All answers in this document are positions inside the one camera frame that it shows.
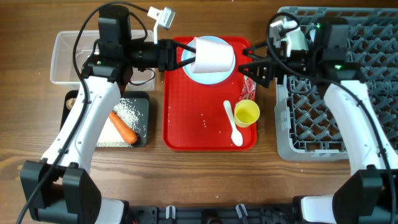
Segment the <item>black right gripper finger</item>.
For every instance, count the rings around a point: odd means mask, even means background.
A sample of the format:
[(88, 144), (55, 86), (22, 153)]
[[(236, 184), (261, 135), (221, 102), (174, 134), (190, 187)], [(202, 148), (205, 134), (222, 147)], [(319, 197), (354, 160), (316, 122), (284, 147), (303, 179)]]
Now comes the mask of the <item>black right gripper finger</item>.
[(271, 60), (273, 61), (273, 57), (268, 55), (269, 44), (267, 42), (260, 42), (250, 47), (246, 47), (243, 49), (243, 55), (247, 58), (252, 59), (253, 61), (258, 60)]
[(270, 82), (274, 79), (274, 67), (271, 59), (262, 59), (239, 65), (238, 71), (260, 86), (269, 88)]

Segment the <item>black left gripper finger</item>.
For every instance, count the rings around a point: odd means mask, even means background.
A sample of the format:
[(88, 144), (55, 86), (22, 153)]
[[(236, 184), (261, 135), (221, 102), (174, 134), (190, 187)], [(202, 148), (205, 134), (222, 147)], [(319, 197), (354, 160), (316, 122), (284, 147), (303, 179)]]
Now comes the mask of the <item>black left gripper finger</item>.
[(178, 69), (178, 68), (184, 67), (188, 64), (191, 64), (195, 61), (195, 59), (196, 59), (195, 57), (192, 57), (192, 58), (188, 58), (186, 60), (182, 60), (181, 62), (178, 62), (174, 65), (174, 69)]
[(182, 48), (182, 49), (184, 49), (184, 50), (187, 50), (187, 51), (189, 51), (189, 52), (193, 52), (193, 53), (196, 52), (196, 49), (195, 49), (195, 48), (190, 47), (190, 46), (185, 45), (185, 44), (182, 44), (182, 43), (180, 43), (180, 42), (176, 42), (175, 45), (176, 45), (177, 47), (180, 47), (180, 48)]

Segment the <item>pink plastic cup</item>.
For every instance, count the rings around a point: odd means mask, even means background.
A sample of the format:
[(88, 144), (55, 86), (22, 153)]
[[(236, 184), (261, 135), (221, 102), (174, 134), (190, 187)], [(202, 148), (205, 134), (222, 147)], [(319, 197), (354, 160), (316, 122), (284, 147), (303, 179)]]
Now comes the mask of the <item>pink plastic cup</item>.
[(195, 37), (193, 39), (195, 61), (192, 73), (228, 72), (234, 64), (234, 50), (229, 44)]

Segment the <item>light blue plate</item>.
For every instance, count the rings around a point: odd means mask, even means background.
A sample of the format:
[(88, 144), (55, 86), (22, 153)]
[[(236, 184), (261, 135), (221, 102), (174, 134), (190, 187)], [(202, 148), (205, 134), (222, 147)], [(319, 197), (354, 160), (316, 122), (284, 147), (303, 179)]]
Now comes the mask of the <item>light blue plate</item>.
[[(219, 42), (222, 44), (228, 44), (227, 41), (225, 41), (219, 37), (215, 37), (215, 36), (208, 35), (208, 36), (202, 36), (199, 38), (203, 38), (205, 40), (210, 40), (213, 42)], [(189, 47), (193, 47), (193, 40), (191, 40), (187, 45)], [(181, 60), (184, 61), (191, 57), (192, 57), (191, 52), (184, 49), (182, 52)], [(211, 73), (193, 73), (191, 64), (185, 65), (183, 67), (183, 71), (186, 73), (186, 75), (189, 78), (191, 78), (193, 81), (195, 81), (197, 83), (204, 84), (204, 85), (214, 85), (214, 84), (220, 83), (220, 82), (224, 81), (225, 79), (227, 79), (232, 74), (235, 64), (236, 64), (236, 58), (235, 58), (235, 54), (234, 54), (232, 66), (228, 71), (211, 72)]]

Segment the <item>orange carrot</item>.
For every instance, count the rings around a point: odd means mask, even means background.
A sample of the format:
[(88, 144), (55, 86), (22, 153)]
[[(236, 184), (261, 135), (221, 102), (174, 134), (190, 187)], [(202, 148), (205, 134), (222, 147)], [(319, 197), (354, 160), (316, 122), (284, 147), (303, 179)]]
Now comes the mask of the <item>orange carrot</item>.
[(137, 134), (115, 112), (109, 114), (109, 119), (126, 143), (133, 145), (137, 142)]

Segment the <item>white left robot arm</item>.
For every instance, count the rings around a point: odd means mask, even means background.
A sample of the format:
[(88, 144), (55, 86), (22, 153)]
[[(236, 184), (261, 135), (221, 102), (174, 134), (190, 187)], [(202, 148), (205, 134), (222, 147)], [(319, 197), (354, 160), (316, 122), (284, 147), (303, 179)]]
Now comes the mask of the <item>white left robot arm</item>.
[(178, 61), (181, 43), (147, 42), (131, 37), (134, 5), (107, 2), (95, 9), (99, 39), (81, 67), (77, 99), (57, 138), (38, 162), (26, 161), (20, 179), (26, 203), (18, 220), (50, 223), (132, 223), (129, 203), (103, 197), (90, 177), (90, 167), (103, 126), (118, 104), (133, 69), (172, 71), (192, 62)]

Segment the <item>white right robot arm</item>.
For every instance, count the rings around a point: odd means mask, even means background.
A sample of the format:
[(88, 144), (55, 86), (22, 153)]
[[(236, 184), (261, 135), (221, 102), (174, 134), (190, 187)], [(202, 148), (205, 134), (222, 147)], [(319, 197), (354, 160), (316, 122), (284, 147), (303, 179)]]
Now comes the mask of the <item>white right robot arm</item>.
[(372, 108), (360, 66), (346, 59), (348, 34), (346, 19), (321, 17), (308, 39), (295, 16), (279, 12), (267, 25), (266, 56), (245, 48), (252, 61), (238, 70), (263, 87), (287, 75), (310, 80), (338, 125), (351, 176), (332, 195), (295, 197), (298, 222), (396, 223), (397, 154)]

